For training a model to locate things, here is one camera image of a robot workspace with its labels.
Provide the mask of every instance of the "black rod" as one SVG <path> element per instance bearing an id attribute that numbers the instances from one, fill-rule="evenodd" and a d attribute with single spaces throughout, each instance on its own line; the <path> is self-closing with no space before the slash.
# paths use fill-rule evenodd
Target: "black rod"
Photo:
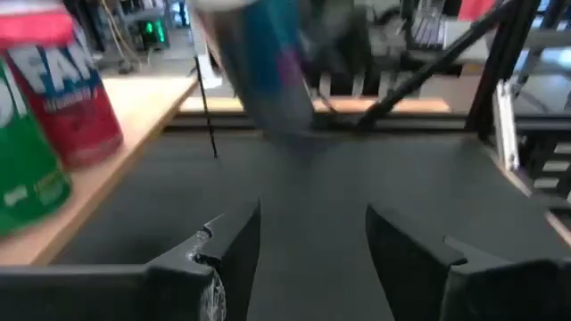
<path id="1" fill-rule="evenodd" d="M 372 128 L 376 119 L 389 113 L 394 108 L 394 105 L 401 99 L 418 90 L 437 70 L 448 67 L 489 29 L 493 28 L 505 17 L 513 16 L 514 8 L 517 3 L 517 0 L 511 0 L 502 4 L 497 9 L 488 12 L 480 21 L 476 22 L 470 30 L 456 39 L 437 59 L 425 64 L 419 71 L 415 72 L 414 75 L 387 95 L 382 102 L 371 105 L 365 115 L 359 120 L 357 129 Z"/>
<path id="2" fill-rule="evenodd" d="M 512 2 L 516 3 L 513 12 L 517 14 L 512 12 L 498 27 L 466 121 L 466 128 L 477 131 L 480 138 L 492 133 L 493 93 L 500 79 L 507 81 L 511 78 L 541 0 Z"/>
<path id="3" fill-rule="evenodd" d="M 198 62 L 198 56 L 194 57 L 194 63 L 196 64 L 196 72 L 198 74 L 200 95 L 203 97 L 204 116 L 206 116 L 206 125 L 208 126 L 208 133 L 210 134 L 211 137 L 212 151 L 214 152 L 214 158 L 218 158 L 218 148 L 216 148 L 216 141 L 214 140 L 214 127 L 212 126 L 211 114 L 210 111 L 208 110 L 208 104 L 206 102 L 206 92 L 204 91 L 203 73 L 200 68 L 200 63 Z"/>

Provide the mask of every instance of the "green light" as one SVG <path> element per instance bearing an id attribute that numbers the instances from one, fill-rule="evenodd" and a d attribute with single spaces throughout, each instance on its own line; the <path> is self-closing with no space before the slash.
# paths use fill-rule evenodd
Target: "green light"
<path id="1" fill-rule="evenodd" d="M 154 25 L 157 28 L 157 33 L 159 34 L 159 41 L 164 42 L 164 31 L 162 30 L 161 21 L 156 21 Z"/>

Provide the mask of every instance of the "fanta logo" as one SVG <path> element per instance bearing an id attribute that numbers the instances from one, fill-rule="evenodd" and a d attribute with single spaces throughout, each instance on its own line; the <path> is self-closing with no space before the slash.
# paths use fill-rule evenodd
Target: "fanta logo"
<path id="1" fill-rule="evenodd" d="M 9 52 L 10 58 L 37 94 L 60 92 L 66 82 L 73 85 L 92 77 L 93 60 L 81 39 L 78 37 L 79 42 L 65 48 L 13 49 Z"/>
<path id="2" fill-rule="evenodd" d="M 14 107 L 21 118 L 28 114 L 28 109 L 10 69 L 3 62 L 0 69 L 4 69 L 5 76 L 5 81 L 0 78 L 0 128 L 4 128 L 12 120 Z"/>
<path id="3" fill-rule="evenodd" d="M 44 109 L 47 112 L 57 112 L 67 107 L 73 106 L 75 103 L 96 98 L 97 88 L 93 88 L 92 90 L 89 86 L 87 86 L 80 88 L 75 93 L 64 95 L 63 97 L 57 99 L 47 99 L 44 105 Z"/>

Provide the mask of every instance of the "black frame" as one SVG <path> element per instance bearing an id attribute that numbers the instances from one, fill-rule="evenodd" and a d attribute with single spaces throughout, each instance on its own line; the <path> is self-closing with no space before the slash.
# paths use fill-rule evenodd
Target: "black frame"
<path id="1" fill-rule="evenodd" d="M 493 128 L 493 95 L 500 80 L 508 80 L 519 57 L 541 0 L 508 0 L 488 12 L 462 37 L 400 84 L 382 101 L 366 112 L 335 114 L 317 112 L 315 131 L 352 133 L 477 133 L 485 143 Z M 468 114 L 390 113 L 394 105 L 418 90 L 436 71 L 450 67 L 461 53 L 490 29 L 497 29 L 488 60 Z M 561 142 L 571 142 L 570 114 L 517 114 L 516 130 L 520 142 L 520 162 L 525 176 L 545 177 L 548 160 L 562 157 L 556 153 Z M 169 131 L 253 130 L 255 126 L 243 112 L 181 113 L 168 126 Z M 571 192 L 571 169 L 557 174 L 557 188 L 546 192 L 567 198 Z"/>
<path id="2" fill-rule="evenodd" d="M 525 37 L 531 28 L 536 9 L 541 0 L 509 0 L 475 22 L 472 29 L 443 51 L 433 62 L 425 64 L 412 77 L 396 87 L 382 101 L 374 103 L 364 113 L 338 113 L 333 118 L 322 113 L 316 114 L 315 130 L 343 130 L 352 132 L 385 132 L 397 130 L 411 132 L 477 132 L 485 138 L 492 132 L 492 97 L 500 80 L 511 77 L 517 58 L 524 46 Z M 488 61 L 472 108 L 468 115 L 463 114 L 390 114 L 394 105 L 407 95 L 418 90 L 437 70 L 449 67 L 464 50 L 494 27 L 497 34 L 490 50 Z M 184 113 L 179 115 L 168 130 L 206 129 L 203 122 L 205 113 Z M 255 129 L 243 112 L 211 111 L 207 118 L 219 129 Z M 565 126 L 554 128 L 551 122 L 567 123 L 567 117 L 559 119 L 545 115 L 517 115 L 517 127 L 526 133 L 530 131 L 550 131 L 567 135 Z"/>

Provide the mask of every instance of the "wooden table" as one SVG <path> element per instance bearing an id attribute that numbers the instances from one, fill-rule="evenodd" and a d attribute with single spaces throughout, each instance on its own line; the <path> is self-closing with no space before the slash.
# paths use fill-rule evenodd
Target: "wooden table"
<path id="1" fill-rule="evenodd" d="M 125 137 L 109 160 L 71 174 L 73 193 L 63 207 L 34 226 L 0 240 L 0 265 L 47 264 L 120 182 L 143 147 L 174 117 L 193 78 L 116 78 L 103 81 Z"/>

